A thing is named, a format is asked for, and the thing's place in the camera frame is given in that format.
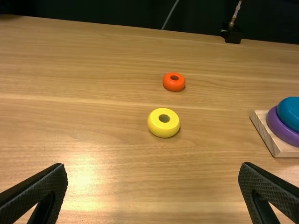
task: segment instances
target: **cable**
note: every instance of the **cable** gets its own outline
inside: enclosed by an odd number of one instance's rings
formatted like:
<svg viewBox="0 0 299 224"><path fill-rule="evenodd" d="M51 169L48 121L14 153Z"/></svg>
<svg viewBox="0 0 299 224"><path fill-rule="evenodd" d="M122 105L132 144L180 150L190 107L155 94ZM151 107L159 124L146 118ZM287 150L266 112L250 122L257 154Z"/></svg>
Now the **cable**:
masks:
<svg viewBox="0 0 299 224"><path fill-rule="evenodd" d="M161 29L164 29L164 28L165 28L166 24L168 23L169 18L171 17L171 14L173 13L174 9L175 9L176 6L177 6L178 2L179 2L179 0L176 0L176 2L173 4L173 7L172 7L172 9L170 10L170 12L169 12L169 14L168 14L168 16L167 16L167 18L166 18L166 20L165 20L165 22L164 22L164 24L163 24L163 26L162 26Z"/></svg>

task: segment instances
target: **stacking toy base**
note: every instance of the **stacking toy base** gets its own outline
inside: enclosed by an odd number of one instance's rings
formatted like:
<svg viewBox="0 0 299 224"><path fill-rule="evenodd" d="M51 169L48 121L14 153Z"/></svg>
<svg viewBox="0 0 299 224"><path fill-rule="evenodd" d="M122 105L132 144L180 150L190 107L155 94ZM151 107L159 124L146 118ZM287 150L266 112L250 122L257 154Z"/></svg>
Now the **stacking toy base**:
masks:
<svg viewBox="0 0 299 224"><path fill-rule="evenodd" d="M267 114L268 111L253 111L249 117L272 156L276 158L299 158L298 147L282 141L269 129L266 122Z"/></svg>

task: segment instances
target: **teal ring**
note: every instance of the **teal ring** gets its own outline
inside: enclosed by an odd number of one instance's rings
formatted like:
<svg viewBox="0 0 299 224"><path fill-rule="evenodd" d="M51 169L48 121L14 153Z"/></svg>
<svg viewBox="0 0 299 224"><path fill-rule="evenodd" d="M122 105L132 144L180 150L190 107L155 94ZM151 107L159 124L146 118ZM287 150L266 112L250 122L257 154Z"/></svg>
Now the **teal ring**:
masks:
<svg viewBox="0 0 299 224"><path fill-rule="evenodd" d="M277 106L277 115L288 128L299 133L299 97L283 99Z"/></svg>

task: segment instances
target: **table surface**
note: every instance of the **table surface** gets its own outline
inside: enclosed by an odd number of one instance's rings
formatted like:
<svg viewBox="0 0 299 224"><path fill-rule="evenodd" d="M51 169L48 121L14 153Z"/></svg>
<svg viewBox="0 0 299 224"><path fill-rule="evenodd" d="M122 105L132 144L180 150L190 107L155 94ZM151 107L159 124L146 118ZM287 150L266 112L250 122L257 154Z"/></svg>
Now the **table surface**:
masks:
<svg viewBox="0 0 299 224"><path fill-rule="evenodd" d="M20 16L0 30L0 191L64 163L58 224L249 224L245 161L299 186L299 159L273 158L249 119L298 95L299 45ZM147 129L159 107L180 117L172 138Z"/></svg>

